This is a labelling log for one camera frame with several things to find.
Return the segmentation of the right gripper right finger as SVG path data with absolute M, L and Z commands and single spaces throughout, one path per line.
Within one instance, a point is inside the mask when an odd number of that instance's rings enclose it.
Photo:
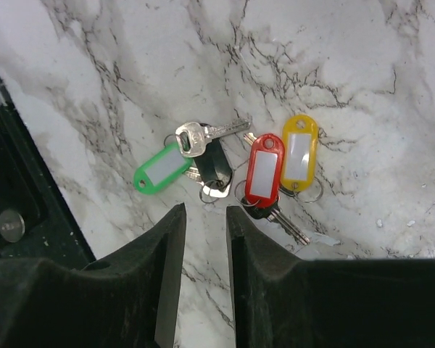
M 226 210 L 237 347 L 435 347 L 435 259 L 302 260 Z

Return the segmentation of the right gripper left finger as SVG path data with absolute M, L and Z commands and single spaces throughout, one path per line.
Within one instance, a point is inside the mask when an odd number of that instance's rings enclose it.
M 172 347 L 186 207 L 82 270 L 0 260 L 0 347 Z

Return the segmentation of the green tag key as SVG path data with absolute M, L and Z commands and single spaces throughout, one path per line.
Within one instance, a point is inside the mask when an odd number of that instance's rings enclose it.
M 175 141 L 145 161 L 134 173 L 133 185 L 142 194 L 156 194 L 188 170 L 193 161 L 204 155 L 211 143 L 250 128 L 251 122 L 237 119 L 221 126 L 187 122 L 175 131 Z

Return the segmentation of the red tag key lower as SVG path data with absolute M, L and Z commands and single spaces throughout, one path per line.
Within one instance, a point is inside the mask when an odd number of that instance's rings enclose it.
M 268 220 L 279 224 L 288 235 L 300 245 L 306 246 L 310 239 L 281 211 L 279 186 L 285 147 L 282 140 L 273 133 L 254 138 L 246 173 L 244 195 L 240 204 L 255 220 Z

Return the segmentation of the black tag key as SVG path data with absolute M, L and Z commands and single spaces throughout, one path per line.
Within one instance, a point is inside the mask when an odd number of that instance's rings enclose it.
M 205 153 L 194 158 L 194 164 L 184 175 L 201 186 L 199 199 L 204 204 L 226 198 L 231 189 L 233 169 L 220 140 L 215 139 L 208 144 Z

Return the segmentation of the yellow tag key lower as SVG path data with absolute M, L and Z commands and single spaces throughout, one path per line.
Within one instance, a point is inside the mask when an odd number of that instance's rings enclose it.
M 323 184 L 315 177 L 318 134 L 318 124 L 306 114 L 289 118 L 282 130 L 285 155 L 279 189 L 285 195 L 305 204 L 317 202 L 324 192 Z M 299 194 L 308 190 L 314 181 L 317 181 L 320 186 L 315 198 L 311 200 L 300 198 Z

